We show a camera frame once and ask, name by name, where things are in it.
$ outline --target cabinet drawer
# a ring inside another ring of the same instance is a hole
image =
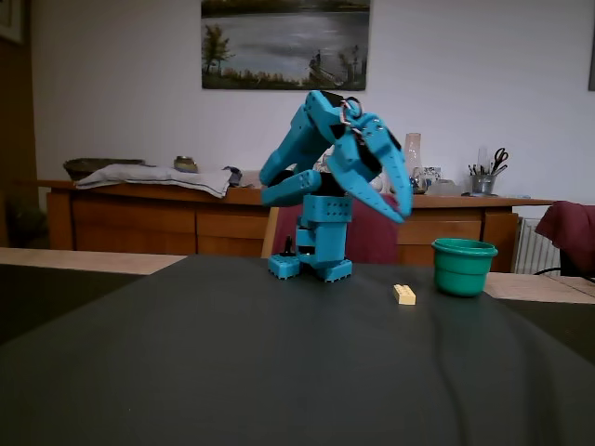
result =
[[[194,234],[194,210],[172,203],[86,196],[73,200],[73,220],[75,225]]]
[[[268,216],[197,213],[196,232],[201,237],[262,240],[268,221]]]
[[[398,244],[431,244],[434,240],[451,237],[479,240],[482,222],[408,220],[399,227]]]

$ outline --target wooden sideboard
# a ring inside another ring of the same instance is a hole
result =
[[[37,181],[47,195],[52,249],[150,254],[259,256],[270,209],[260,190],[230,189],[223,199],[172,186],[120,184],[77,190],[70,181]],[[430,244],[461,237],[494,244],[492,271],[510,272],[518,216],[512,206],[547,200],[416,196],[399,227],[395,263],[430,265]]]

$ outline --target picture frame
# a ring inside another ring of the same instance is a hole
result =
[[[593,33],[593,49],[591,54],[591,76],[588,80],[588,91],[595,91],[595,32]]]
[[[26,0],[0,0],[0,37],[16,44],[24,43]]]

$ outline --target small yellow block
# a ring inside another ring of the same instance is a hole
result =
[[[392,287],[394,298],[399,301],[399,305],[415,305],[416,295],[411,291],[409,285],[396,284]]]

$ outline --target scissors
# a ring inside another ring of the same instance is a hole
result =
[[[492,175],[498,167],[509,158],[509,153],[503,147],[498,149],[494,154],[494,167],[492,167]]]

